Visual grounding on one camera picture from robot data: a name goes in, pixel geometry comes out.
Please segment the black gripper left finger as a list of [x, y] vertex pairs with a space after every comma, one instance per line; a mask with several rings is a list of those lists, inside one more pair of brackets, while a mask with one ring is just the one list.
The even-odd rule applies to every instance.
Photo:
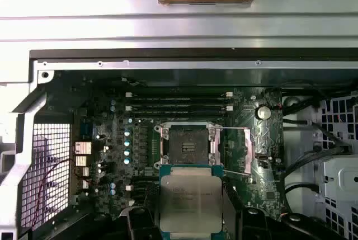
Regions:
[[161, 239], [161, 231], [147, 208], [135, 206], [101, 226], [96, 239]]

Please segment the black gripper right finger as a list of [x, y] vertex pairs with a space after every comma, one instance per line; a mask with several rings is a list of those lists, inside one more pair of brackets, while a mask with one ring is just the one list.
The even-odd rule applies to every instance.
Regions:
[[228, 178], [223, 179], [223, 222], [231, 239], [303, 239], [303, 233], [246, 207]]

